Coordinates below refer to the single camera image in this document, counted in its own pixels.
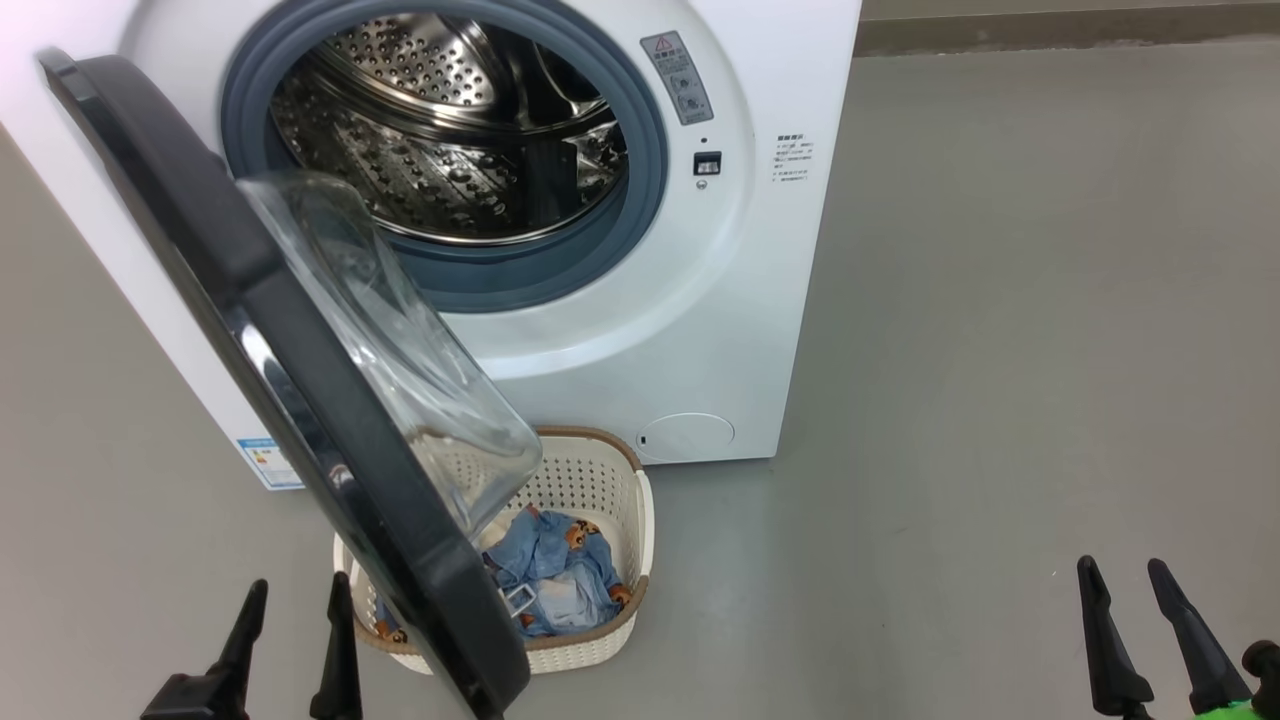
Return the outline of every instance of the green object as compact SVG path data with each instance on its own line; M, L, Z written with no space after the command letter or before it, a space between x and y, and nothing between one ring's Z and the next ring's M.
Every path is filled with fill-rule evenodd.
M1258 720L1258 714L1253 711L1252 703L1242 702L1231 707L1220 707L1204 715L1197 715L1196 720Z

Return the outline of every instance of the blue clothing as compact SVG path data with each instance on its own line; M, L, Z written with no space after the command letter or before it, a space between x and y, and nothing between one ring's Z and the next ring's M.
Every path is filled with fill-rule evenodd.
M572 547L571 538L580 547ZM526 507L485 559L504 594L525 583L532 588L536 600L525 610L532 621L516 623L525 635L581 633L622 610L609 598L609 588L622 584L609 542L590 523Z

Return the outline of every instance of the gray floor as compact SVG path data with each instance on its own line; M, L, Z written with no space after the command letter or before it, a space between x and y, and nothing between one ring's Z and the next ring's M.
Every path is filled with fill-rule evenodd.
M859 61L780 456L655 470L635 637L512 716L1085 717L1083 552L1153 711L1187 715L1147 557L1233 655L1280 632L1276 68L1262 44ZM266 577L250 711L305 717L325 520L261 491L0 155L8 714L136 716ZM367 717L460 716L361 660Z

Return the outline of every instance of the perforated basket wall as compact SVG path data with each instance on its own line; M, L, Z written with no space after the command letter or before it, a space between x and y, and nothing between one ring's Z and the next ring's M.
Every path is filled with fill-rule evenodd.
M527 641L525 650L535 674L596 665L622 650L631 637L649 587L654 542L649 479L626 443L589 428L540 428L538 433L543 441L543 465L494 523L509 521L529 503L595 523L609 541L614 568L631 587L632 600L617 618L600 628L576 635ZM431 669L412 646L384 641L372 632L376 589L337 537L334 570L351 577L356 637L389 653L410 670L430 675Z

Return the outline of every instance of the brown basket rim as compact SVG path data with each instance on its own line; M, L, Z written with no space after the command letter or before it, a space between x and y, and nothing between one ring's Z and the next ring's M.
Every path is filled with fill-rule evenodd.
M631 450L631 446L628 446L626 442L622 441L622 438L612 433L598 430L595 428L582 428L576 425L539 425L538 434L541 437L585 438L585 439L596 439L604 442L612 446L618 452L621 452L627 459L627 462L631 464L631 470L634 473L640 473L644 470L644 465L640 464L640 457L636 456L634 450ZM618 630L620 628L622 628L622 625L627 624L627 621L631 620L632 616L635 616L635 614L640 610L640 601L644 600L644 596L645 593L648 593L648 591L649 591L649 575L640 575L640 579L636 580L635 588L631 589L631 602L628 602L626 607L622 609L622 612L618 612L617 618L609 620L608 623L600 625L599 628L591 628L585 633L579 633L575 635L526 639L525 652L536 652L539 650L557 650L561 647L570 647L605 638L609 634ZM356 637L370 647L375 647L388 655L403 655L403 656L419 656L419 657L422 656L422 653L420 653L410 643L393 643L390 641L383 639L376 633L370 630L369 626L365 625L365 621L361 620L360 618L355 619L355 625L356 625Z

